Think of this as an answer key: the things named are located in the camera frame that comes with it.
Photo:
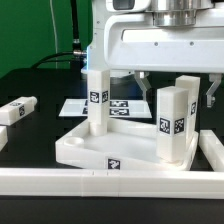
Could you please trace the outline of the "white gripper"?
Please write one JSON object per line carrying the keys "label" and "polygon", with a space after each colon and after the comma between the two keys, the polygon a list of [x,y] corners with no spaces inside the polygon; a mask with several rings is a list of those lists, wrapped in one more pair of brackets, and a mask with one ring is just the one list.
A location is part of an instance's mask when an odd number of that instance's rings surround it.
{"label": "white gripper", "polygon": [[224,13],[199,13],[187,27],[155,27],[150,14],[114,15],[104,30],[104,57],[112,69],[136,70],[143,100],[149,72],[224,73]]}

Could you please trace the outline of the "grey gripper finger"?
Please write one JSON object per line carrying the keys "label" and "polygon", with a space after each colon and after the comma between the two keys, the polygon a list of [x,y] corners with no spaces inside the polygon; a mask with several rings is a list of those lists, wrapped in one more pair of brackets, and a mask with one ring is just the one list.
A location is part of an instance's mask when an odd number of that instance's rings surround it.
{"label": "grey gripper finger", "polygon": [[215,103],[214,93],[220,86],[222,81],[222,74],[221,73],[211,73],[209,75],[209,82],[211,86],[209,87],[208,91],[206,92],[206,104],[208,108],[211,108]]}

